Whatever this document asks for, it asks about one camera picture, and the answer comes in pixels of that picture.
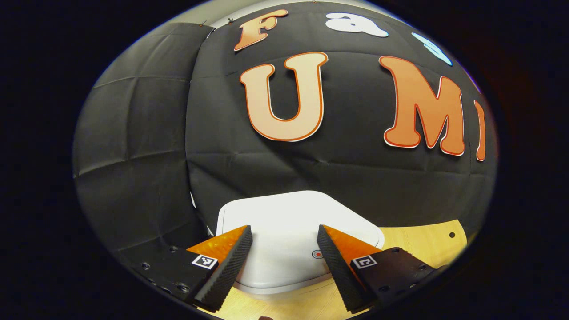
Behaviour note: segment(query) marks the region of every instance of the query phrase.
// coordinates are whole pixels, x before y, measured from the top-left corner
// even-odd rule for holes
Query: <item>white letter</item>
[[[411,32],[411,34],[419,39],[419,41],[421,41],[423,43],[423,45],[429,50],[431,51],[432,54],[434,54],[437,58],[439,58],[440,60],[446,62],[448,65],[452,66],[452,62],[450,61],[449,58],[447,58],[447,56],[444,55],[443,51],[441,51],[439,49],[439,47],[435,46],[435,44],[433,42],[430,42],[429,40],[425,39],[424,37]]]
[[[386,37],[389,34],[376,26],[368,18],[350,13],[329,13],[326,18],[326,26],[330,29],[345,32],[365,32],[369,35]]]

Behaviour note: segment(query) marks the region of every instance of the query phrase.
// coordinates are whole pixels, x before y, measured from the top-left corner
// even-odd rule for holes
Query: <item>wooden board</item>
[[[467,244],[458,220],[417,227],[380,227],[380,230],[385,235],[383,249],[400,247],[433,268],[451,263]],[[356,315],[346,311],[333,279],[297,292],[290,298],[263,301],[231,288],[221,310],[216,313],[200,310],[226,320],[258,320],[261,316],[273,320],[344,320]]]

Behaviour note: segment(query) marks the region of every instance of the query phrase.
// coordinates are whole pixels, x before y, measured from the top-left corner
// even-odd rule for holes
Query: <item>ridged foam grip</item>
[[[194,303],[210,312],[218,311],[231,287],[235,283],[239,271],[245,263],[249,249],[253,243],[251,226],[247,226],[237,240],[227,258],[213,272],[211,278],[194,297]]]
[[[316,242],[332,273],[346,310],[357,313],[371,307],[373,296],[358,282],[323,225],[320,225],[318,229]]]

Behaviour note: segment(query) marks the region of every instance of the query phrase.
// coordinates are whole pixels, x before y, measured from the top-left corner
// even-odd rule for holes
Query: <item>black panel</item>
[[[152,239],[190,247],[206,237],[189,195],[185,113],[197,52],[213,30],[165,24],[101,75],[73,145],[84,213],[108,249]]]
[[[439,274],[431,266],[398,247],[354,259],[350,266],[366,288],[375,294],[381,307],[417,291],[432,275]]]
[[[210,269],[192,262],[200,256],[183,248],[173,250],[161,241],[153,240],[119,251],[123,263],[162,290],[178,299],[191,300],[218,267]]]

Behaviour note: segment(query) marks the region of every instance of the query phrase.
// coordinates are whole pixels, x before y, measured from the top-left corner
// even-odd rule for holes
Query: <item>letter m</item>
[[[414,148],[421,136],[415,127],[416,112],[423,126],[427,146],[432,149],[447,124],[440,149],[447,154],[464,154],[464,124],[460,88],[447,77],[440,77],[439,93],[413,63],[391,56],[382,56],[380,65],[387,68],[395,82],[395,121],[384,133],[390,146]]]

